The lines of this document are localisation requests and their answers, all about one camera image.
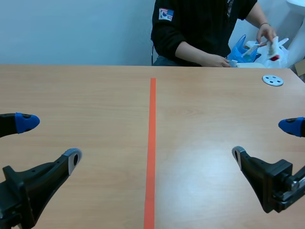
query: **round plate with holes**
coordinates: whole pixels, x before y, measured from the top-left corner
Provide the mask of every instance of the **round plate with holes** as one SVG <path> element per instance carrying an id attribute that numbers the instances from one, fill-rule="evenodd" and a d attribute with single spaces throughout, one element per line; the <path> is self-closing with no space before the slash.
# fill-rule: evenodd
<path id="1" fill-rule="evenodd" d="M 284 80 L 276 75 L 264 75 L 263 81 L 268 85 L 276 87 L 282 86 L 284 84 Z"/>

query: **white plastic bag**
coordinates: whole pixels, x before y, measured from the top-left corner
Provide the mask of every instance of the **white plastic bag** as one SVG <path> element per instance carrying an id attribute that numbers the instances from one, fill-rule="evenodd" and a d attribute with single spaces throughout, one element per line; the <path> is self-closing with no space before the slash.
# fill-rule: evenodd
<path id="1" fill-rule="evenodd" d="M 266 68 L 288 68 L 289 51 L 284 46 L 280 46 L 279 55 L 280 59 L 277 61 L 267 60 L 263 65 Z"/>
<path id="2" fill-rule="evenodd" d="M 277 61 L 271 61 L 267 58 L 268 48 L 267 46 L 260 47 L 257 53 L 261 54 L 259 58 L 255 61 L 256 63 L 261 63 L 266 68 L 288 68 L 288 55 L 289 51 L 283 46 L 289 39 L 283 39 L 279 42 L 279 55 L 280 59 Z M 247 42 L 247 46 L 251 46 L 254 42 Z"/>

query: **bracelet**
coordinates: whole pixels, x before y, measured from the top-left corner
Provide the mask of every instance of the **bracelet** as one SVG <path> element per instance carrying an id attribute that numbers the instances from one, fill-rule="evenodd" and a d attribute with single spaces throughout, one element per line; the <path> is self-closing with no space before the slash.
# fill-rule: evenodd
<path id="1" fill-rule="evenodd" d="M 259 26 L 259 29 L 261 29 L 261 26 L 262 26 L 262 25 L 265 25 L 265 24 L 270 25 L 269 23 L 265 22 L 265 23 L 263 23 L 263 24 L 261 24 L 261 25 Z"/>

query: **orange tape line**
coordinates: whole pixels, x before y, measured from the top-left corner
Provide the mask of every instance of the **orange tape line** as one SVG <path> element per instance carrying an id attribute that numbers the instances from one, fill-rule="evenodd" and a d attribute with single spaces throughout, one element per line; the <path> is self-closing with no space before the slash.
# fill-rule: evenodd
<path id="1" fill-rule="evenodd" d="M 156 79 L 151 79 L 149 100 L 148 151 L 146 170 L 146 195 L 144 229 L 154 229 L 154 194 L 156 170 Z"/>

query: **chair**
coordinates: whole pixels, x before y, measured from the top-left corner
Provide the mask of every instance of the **chair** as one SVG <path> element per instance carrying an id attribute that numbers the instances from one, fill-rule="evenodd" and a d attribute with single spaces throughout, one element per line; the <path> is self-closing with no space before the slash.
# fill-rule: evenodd
<path id="1" fill-rule="evenodd" d="M 153 65 L 153 49 L 154 49 L 154 45 L 152 43 L 152 59 L 151 59 L 151 64 Z"/>

